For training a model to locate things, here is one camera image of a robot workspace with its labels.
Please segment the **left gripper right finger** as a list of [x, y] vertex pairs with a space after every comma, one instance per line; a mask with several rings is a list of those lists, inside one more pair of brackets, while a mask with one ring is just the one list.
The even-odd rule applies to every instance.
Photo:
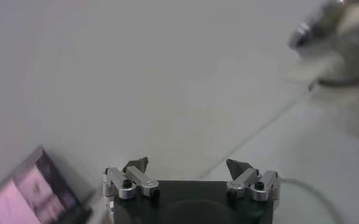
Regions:
[[253, 201], [279, 201], [280, 176], [267, 170], [262, 174], [249, 163], [234, 159], [226, 160], [232, 180], [227, 182], [226, 194], [229, 201], [250, 197]]

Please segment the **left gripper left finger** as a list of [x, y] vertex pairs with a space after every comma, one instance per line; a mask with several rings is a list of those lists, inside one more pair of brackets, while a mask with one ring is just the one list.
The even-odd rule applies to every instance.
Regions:
[[140, 190], [141, 195], [145, 197], [151, 199], [159, 197], [159, 182], [145, 174], [148, 164], [149, 158], [145, 156], [128, 161], [122, 169], [106, 168], [102, 174], [104, 195], [131, 200], [136, 197], [137, 190]]

